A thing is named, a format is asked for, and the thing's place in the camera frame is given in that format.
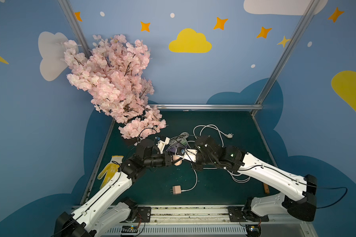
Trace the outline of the purple power strip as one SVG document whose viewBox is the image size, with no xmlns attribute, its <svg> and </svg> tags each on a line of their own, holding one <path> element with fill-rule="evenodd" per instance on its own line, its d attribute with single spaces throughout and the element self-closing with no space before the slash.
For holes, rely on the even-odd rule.
<svg viewBox="0 0 356 237">
<path fill-rule="evenodd" d="M 171 145 L 170 147 L 168 147 L 167 151 L 175 154 L 176 152 L 181 152 L 182 149 L 184 149 L 184 148 L 185 148 L 185 146 L 183 144 L 176 142 L 173 145 Z"/>
</svg>

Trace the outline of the green charger plug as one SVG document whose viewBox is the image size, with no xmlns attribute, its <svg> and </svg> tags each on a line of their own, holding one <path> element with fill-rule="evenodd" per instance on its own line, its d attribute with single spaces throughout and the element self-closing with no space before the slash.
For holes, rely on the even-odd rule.
<svg viewBox="0 0 356 237">
<path fill-rule="evenodd" d="M 180 139 L 180 143 L 182 143 L 182 144 L 184 144 L 184 145 L 187 145 L 187 144 L 188 144 L 186 138 L 181 138 L 181 139 Z"/>
</svg>

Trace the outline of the pink charger adapter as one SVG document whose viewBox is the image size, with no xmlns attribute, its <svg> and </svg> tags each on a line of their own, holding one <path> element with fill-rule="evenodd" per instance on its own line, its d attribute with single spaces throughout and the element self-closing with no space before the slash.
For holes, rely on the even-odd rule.
<svg viewBox="0 0 356 237">
<path fill-rule="evenodd" d="M 179 195 L 182 193 L 182 188 L 180 185 L 177 185 L 177 186 L 173 186 L 172 189 L 171 189 L 171 193 L 173 195 Z"/>
</svg>

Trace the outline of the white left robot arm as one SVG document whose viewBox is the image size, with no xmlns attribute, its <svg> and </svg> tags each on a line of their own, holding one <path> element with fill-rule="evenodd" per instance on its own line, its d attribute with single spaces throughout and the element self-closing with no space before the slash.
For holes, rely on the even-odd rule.
<svg viewBox="0 0 356 237">
<path fill-rule="evenodd" d="M 127 219 L 133 220 L 137 205 L 131 200 L 119 202 L 108 208 L 129 189 L 150 167 L 172 164 L 172 157 L 164 151 L 170 139 L 162 136 L 155 143 L 141 140 L 135 154 L 123 161 L 110 181 L 81 207 L 68 214 L 63 212 L 55 222 L 55 237 L 101 237 L 114 225 Z"/>
</svg>

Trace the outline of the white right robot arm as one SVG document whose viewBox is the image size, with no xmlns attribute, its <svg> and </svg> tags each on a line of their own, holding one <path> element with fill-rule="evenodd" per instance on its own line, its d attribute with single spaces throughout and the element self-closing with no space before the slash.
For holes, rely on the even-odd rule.
<svg viewBox="0 0 356 237">
<path fill-rule="evenodd" d="M 222 147 L 211 136 L 197 138 L 194 145 L 195 148 L 188 149 L 186 154 L 196 169 L 213 165 L 231 174 L 257 179 L 279 191 L 268 197 L 248 198 L 241 209 L 242 219 L 260 221 L 271 214 L 289 214 L 306 222 L 314 220 L 317 205 L 314 176 L 285 172 L 235 146 Z"/>
</svg>

